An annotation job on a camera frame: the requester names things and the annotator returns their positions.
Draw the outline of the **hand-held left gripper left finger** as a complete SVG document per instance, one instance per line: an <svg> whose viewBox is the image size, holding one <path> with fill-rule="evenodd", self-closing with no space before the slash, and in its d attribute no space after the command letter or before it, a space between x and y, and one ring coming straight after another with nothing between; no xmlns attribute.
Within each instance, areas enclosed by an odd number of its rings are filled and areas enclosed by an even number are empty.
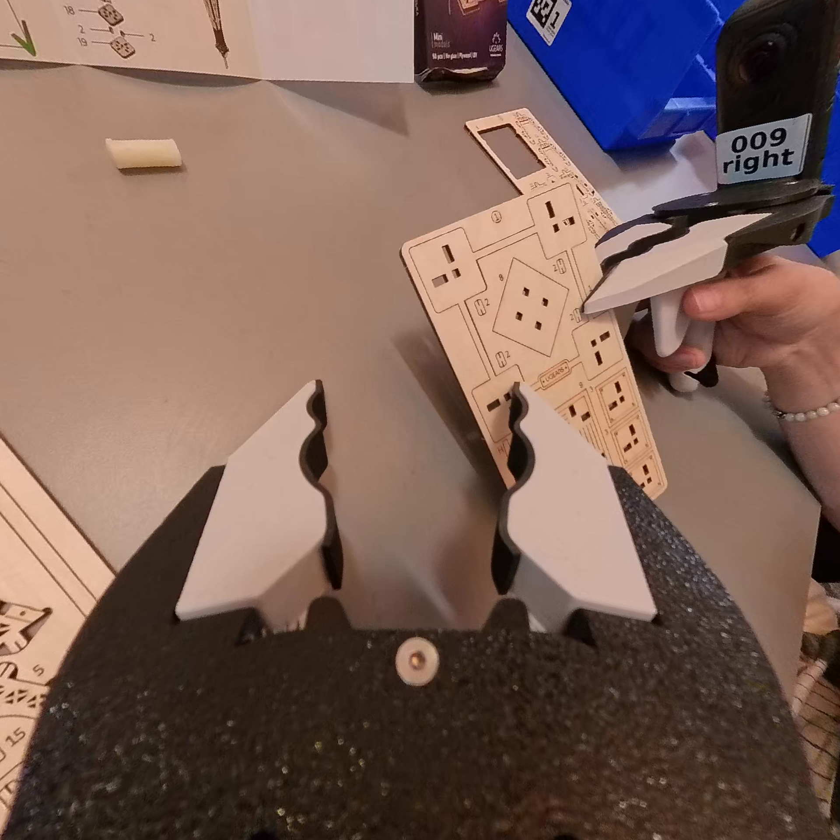
<svg viewBox="0 0 840 840"><path fill-rule="evenodd" d="M271 632L304 626L338 591L343 551L328 466L322 382L305 384L231 456L182 593L181 621L253 608Z"/></svg>

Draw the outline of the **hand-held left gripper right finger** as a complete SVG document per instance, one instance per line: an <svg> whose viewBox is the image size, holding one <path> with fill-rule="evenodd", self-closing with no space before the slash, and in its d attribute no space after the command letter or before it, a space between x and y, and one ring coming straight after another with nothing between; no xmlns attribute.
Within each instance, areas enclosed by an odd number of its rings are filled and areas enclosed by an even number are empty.
<svg viewBox="0 0 840 840"><path fill-rule="evenodd" d="M658 613L608 462L530 385L512 389L508 469L492 549L499 595L533 629L579 610L652 622Z"/></svg>

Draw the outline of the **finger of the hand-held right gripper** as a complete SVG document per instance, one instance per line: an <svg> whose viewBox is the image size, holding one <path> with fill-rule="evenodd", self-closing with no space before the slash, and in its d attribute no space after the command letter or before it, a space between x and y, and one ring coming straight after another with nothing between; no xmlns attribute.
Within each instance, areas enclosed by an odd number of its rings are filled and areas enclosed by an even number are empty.
<svg viewBox="0 0 840 840"><path fill-rule="evenodd" d="M688 217L639 217L602 236L595 244L595 256L601 270L613 270L624 259L684 236L687 226Z"/></svg>
<svg viewBox="0 0 840 840"><path fill-rule="evenodd" d="M684 236L602 270L584 312L597 314L719 275L728 252L727 237L769 215L739 213L689 224Z"/></svg>

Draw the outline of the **wooden puzzle sheet with squares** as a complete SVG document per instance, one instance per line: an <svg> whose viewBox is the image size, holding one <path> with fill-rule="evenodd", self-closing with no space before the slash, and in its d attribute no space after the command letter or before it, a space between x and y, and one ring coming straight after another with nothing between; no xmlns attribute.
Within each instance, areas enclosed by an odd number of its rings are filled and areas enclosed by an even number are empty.
<svg viewBox="0 0 840 840"><path fill-rule="evenodd" d="M584 313L617 218L587 182L541 186L401 249L507 487L512 387L531 386L652 499L667 487L616 315Z"/></svg>

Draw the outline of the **person's right forearm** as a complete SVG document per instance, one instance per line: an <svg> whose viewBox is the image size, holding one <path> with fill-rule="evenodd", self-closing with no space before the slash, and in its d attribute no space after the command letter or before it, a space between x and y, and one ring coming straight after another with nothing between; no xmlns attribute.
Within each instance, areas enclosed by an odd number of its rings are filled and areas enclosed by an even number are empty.
<svg viewBox="0 0 840 840"><path fill-rule="evenodd" d="M796 462L822 503L824 517L839 530L838 399L777 415Z"/></svg>

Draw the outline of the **grey desk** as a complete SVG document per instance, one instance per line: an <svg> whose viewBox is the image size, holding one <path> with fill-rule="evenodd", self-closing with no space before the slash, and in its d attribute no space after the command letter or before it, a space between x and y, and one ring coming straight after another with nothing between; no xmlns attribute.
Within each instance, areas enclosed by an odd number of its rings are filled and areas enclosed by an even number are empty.
<svg viewBox="0 0 840 840"><path fill-rule="evenodd" d="M713 142L604 153L514 33L480 84L1 83L2 434L103 557L321 379L351 620L477 627L503 484L401 247L515 196L468 120L529 109L621 219L711 190ZM183 166L120 171L105 139Z"/></svg>

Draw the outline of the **person's right hand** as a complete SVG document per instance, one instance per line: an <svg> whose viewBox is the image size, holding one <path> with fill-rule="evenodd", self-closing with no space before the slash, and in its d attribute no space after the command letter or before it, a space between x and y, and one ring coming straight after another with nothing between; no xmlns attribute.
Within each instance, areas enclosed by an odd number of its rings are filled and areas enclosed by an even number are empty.
<svg viewBox="0 0 840 840"><path fill-rule="evenodd" d="M717 324L718 363L761 370L778 411L838 403L838 278L830 271L764 255L689 288L682 308Z"/></svg>

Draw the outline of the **wooden puzzle sheet with hole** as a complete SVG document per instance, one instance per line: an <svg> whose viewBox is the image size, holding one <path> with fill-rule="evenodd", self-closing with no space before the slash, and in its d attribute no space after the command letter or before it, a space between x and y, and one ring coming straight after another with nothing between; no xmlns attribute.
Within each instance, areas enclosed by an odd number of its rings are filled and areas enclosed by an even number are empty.
<svg viewBox="0 0 840 840"><path fill-rule="evenodd" d="M512 131L516 140L539 162L537 170L527 175L515 175L500 155L490 147L487 136L499 130ZM465 130L507 177L519 194L530 196L544 192L550 186L570 181L582 199L584 216L595 225L598 236L622 221L596 191L579 168L572 162L549 132L528 108L516 108L465 122Z"/></svg>

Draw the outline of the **blue plastic bin with tag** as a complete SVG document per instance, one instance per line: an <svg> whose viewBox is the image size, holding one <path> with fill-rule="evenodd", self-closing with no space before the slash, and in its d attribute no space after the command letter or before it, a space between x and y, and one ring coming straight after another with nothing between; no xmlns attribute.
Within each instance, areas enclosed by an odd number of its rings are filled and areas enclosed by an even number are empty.
<svg viewBox="0 0 840 840"><path fill-rule="evenodd" d="M605 151L717 138L716 50L745 2L510 2L508 20ZM811 249L838 256L838 75L823 160L833 207Z"/></svg>

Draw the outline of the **wooden puzzle sheet with arches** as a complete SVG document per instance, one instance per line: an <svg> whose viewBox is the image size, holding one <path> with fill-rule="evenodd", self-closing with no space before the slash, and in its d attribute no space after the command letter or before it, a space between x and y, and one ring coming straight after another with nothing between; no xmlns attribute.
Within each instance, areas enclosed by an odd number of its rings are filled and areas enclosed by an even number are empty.
<svg viewBox="0 0 840 840"><path fill-rule="evenodd" d="M61 662L113 572L1 442L1 824Z"/></svg>

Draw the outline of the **purple puzzle box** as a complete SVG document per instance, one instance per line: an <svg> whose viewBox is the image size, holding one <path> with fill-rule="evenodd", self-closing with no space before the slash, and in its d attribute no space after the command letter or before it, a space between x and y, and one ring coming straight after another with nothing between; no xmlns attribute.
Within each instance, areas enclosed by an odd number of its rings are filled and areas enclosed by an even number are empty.
<svg viewBox="0 0 840 840"><path fill-rule="evenodd" d="M506 65L507 30L506 1L415 1L415 81L495 79Z"/></svg>

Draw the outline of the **person's plaid clothing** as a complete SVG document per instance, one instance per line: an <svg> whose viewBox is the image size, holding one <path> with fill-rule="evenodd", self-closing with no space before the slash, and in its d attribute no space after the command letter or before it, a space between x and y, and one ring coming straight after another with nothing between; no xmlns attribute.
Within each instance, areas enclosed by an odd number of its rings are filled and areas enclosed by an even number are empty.
<svg viewBox="0 0 840 840"><path fill-rule="evenodd" d="M839 838L838 584L809 582L791 713L820 812Z"/></svg>

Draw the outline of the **white wax cylinder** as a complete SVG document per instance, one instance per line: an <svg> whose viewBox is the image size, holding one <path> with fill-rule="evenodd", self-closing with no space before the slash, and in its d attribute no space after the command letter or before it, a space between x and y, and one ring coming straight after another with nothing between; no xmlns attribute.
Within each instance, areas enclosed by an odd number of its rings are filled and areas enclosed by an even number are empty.
<svg viewBox="0 0 840 840"><path fill-rule="evenodd" d="M172 139L105 139L104 143L110 159L120 171L179 169L183 166L182 154Z"/></svg>

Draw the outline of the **paper instruction sheet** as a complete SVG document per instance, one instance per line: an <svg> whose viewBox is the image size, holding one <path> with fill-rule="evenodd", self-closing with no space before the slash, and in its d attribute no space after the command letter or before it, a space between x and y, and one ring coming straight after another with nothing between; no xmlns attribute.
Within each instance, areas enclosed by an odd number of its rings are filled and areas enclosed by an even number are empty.
<svg viewBox="0 0 840 840"><path fill-rule="evenodd" d="M1 55L266 81L413 81L408 1L2 1Z"/></svg>

